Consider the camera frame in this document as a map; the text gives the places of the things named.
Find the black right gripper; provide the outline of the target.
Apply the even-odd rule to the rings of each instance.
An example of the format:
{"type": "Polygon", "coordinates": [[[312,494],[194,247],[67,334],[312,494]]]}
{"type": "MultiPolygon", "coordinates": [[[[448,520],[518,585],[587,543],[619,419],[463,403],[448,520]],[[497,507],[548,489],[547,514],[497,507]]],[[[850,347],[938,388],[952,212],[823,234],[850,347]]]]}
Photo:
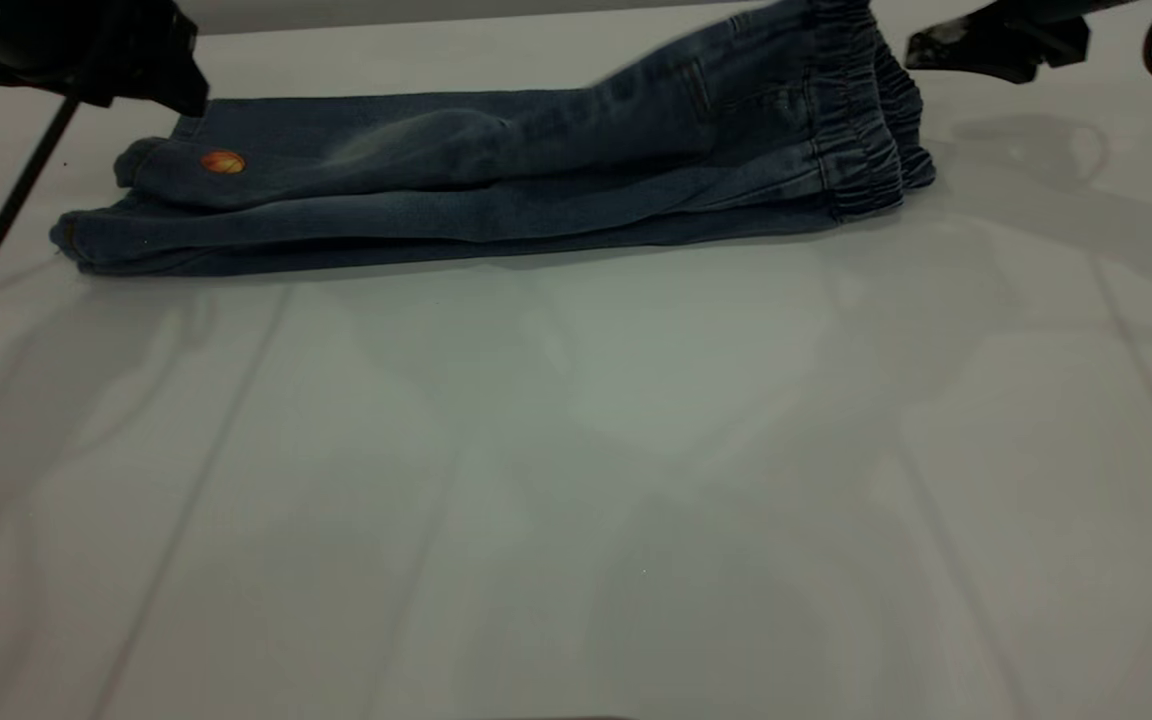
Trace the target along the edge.
{"type": "Polygon", "coordinates": [[[914,33],[905,69],[978,74],[1028,85],[1041,67],[1068,67],[1087,59],[1091,28],[1085,15],[1134,0],[995,1],[914,33]]]}

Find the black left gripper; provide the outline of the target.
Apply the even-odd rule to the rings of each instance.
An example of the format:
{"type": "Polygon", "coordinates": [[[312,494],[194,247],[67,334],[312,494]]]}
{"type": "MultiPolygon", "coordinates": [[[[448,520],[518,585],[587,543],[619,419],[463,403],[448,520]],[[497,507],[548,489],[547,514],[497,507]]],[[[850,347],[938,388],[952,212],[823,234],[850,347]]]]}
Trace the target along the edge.
{"type": "Polygon", "coordinates": [[[0,88],[100,108],[127,97],[200,118],[210,86],[197,33],[174,1],[0,1],[0,88]]]}

